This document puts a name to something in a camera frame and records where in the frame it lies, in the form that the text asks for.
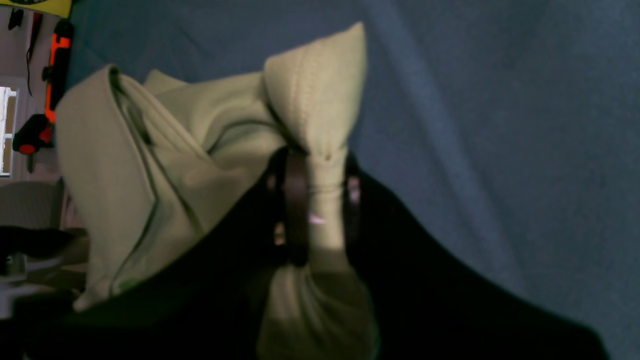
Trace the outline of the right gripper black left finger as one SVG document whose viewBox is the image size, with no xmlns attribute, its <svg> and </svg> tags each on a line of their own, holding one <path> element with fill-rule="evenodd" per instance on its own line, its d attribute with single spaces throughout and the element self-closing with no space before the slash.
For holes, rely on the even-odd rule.
<svg viewBox="0 0 640 360">
<path fill-rule="evenodd" d="M 192 250 L 133 290 L 80 313 L 60 297 L 29 326 L 32 360 L 254 360 L 259 324 L 279 265 L 309 257 L 306 156 L 278 150 L 266 173 Z"/>
</svg>

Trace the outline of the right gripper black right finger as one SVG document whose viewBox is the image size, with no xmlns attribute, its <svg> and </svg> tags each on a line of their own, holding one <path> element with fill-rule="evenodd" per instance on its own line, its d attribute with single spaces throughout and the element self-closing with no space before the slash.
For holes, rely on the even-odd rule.
<svg viewBox="0 0 640 360">
<path fill-rule="evenodd" d="M 599 335 L 487 280 L 381 182 L 346 162 L 350 264 L 369 291 L 377 360 L 607 360 Z"/>
</svg>

